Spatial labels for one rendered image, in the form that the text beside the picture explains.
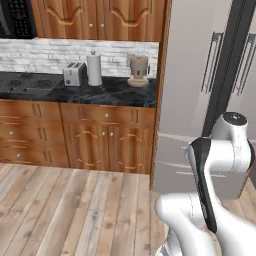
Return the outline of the wooden base cupboards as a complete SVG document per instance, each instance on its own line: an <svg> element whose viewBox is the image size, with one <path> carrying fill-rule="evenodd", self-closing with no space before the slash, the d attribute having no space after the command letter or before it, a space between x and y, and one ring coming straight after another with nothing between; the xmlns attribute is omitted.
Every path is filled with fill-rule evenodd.
<svg viewBox="0 0 256 256"><path fill-rule="evenodd" d="M155 110L0 99L0 162L151 172Z"/></svg>

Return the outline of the white paper towel roll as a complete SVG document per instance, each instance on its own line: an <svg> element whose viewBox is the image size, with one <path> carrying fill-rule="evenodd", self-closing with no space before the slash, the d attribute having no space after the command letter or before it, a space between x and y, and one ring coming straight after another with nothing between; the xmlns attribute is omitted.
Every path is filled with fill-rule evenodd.
<svg viewBox="0 0 256 256"><path fill-rule="evenodd" d="M101 56L92 50L87 56L87 75L90 86L100 86L102 84Z"/></svg>

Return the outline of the silver fridge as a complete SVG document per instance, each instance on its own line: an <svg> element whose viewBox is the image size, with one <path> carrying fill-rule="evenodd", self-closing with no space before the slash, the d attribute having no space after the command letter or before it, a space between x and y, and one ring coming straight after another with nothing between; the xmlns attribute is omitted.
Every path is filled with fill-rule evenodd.
<svg viewBox="0 0 256 256"><path fill-rule="evenodd" d="M155 192L196 190L186 148L224 112L247 118L256 151L256 0L172 0Z"/></svg>

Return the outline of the white toaster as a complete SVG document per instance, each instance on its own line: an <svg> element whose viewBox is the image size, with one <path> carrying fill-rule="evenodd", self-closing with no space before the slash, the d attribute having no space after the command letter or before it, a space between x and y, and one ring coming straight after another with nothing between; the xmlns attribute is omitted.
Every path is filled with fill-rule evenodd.
<svg viewBox="0 0 256 256"><path fill-rule="evenodd" d="M80 87L83 77L87 73L84 62L72 62L63 69L64 83L66 86Z"/></svg>

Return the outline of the black hob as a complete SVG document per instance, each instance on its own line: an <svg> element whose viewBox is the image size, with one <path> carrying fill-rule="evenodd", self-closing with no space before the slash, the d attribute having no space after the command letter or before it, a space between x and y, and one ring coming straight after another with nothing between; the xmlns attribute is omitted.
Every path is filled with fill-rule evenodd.
<svg viewBox="0 0 256 256"><path fill-rule="evenodd" d="M62 82L59 74L2 71L0 93L46 96Z"/></svg>

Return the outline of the black microwave oven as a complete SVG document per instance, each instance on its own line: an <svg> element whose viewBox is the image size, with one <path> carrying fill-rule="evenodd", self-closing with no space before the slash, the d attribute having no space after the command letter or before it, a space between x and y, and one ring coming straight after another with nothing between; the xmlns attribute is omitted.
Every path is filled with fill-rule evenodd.
<svg viewBox="0 0 256 256"><path fill-rule="evenodd" d="M0 0L0 38L33 39L37 36L30 0Z"/></svg>

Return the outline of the wooden wall cupboards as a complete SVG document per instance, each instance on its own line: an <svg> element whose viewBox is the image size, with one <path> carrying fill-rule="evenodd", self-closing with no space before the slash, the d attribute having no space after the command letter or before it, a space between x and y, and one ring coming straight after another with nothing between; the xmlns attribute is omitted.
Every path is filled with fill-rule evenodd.
<svg viewBox="0 0 256 256"><path fill-rule="evenodd" d="M168 0L31 0L39 38L159 42Z"/></svg>

